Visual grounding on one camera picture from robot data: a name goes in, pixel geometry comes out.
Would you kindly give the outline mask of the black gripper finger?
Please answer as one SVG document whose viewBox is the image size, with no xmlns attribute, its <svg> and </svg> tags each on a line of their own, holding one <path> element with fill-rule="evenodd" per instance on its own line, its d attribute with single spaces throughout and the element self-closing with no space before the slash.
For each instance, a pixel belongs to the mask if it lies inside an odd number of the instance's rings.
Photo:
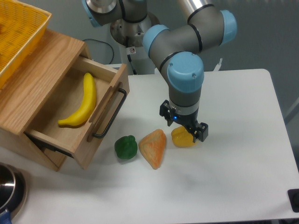
<svg viewBox="0 0 299 224">
<path fill-rule="evenodd" d="M 187 125 L 186 130 L 192 135 L 193 143 L 198 140 L 203 142 L 208 137 L 208 124 L 203 122 L 198 123 L 196 121 L 190 125 Z"/>
<path fill-rule="evenodd" d="M 172 123 L 173 123 L 172 110 L 171 110 L 170 103 L 168 100 L 165 100 L 160 105 L 159 115 L 161 117 L 164 117 L 164 119 L 167 121 L 167 126 L 172 125 Z"/>
</svg>

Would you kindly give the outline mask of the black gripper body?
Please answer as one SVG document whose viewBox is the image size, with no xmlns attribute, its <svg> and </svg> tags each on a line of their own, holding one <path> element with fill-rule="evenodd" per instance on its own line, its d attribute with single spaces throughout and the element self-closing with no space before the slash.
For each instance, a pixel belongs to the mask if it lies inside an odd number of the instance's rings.
<svg viewBox="0 0 299 224">
<path fill-rule="evenodd" d="M 170 100 L 169 106 L 170 120 L 168 121 L 168 126 L 171 126 L 172 123 L 175 122 L 187 128 L 199 127 L 197 121 L 199 100 L 195 104 L 187 107 L 178 106 Z"/>
</svg>

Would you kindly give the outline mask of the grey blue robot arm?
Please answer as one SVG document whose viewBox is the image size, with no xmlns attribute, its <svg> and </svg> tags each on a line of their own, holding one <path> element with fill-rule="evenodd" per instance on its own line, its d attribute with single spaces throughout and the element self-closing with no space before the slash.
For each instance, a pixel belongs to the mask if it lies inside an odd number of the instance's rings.
<svg viewBox="0 0 299 224">
<path fill-rule="evenodd" d="M 208 125 L 197 115 L 204 64 L 199 54 L 233 40 L 237 22 L 228 10 L 218 10 L 209 0 L 181 0 L 187 24 L 175 30 L 152 24 L 145 0 L 85 0 L 82 2 L 94 27 L 110 24 L 111 35 L 125 47 L 140 36 L 142 46 L 168 84 L 169 99 L 160 106 L 168 125 L 182 125 L 193 140 L 204 141 Z"/>
</svg>

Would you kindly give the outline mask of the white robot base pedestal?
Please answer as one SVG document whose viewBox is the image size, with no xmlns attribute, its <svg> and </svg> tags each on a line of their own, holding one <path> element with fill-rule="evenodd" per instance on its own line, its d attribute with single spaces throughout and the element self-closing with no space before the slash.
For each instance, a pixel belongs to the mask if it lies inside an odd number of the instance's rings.
<svg viewBox="0 0 299 224">
<path fill-rule="evenodd" d="M 129 23 L 123 19 L 111 23 L 111 36 L 118 43 L 121 62 L 127 65 L 129 75 L 155 73 L 156 67 L 143 47 L 142 40 L 144 34 L 159 23 L 158 18 L 150 12 L 139 23 Z"/>
</svg>

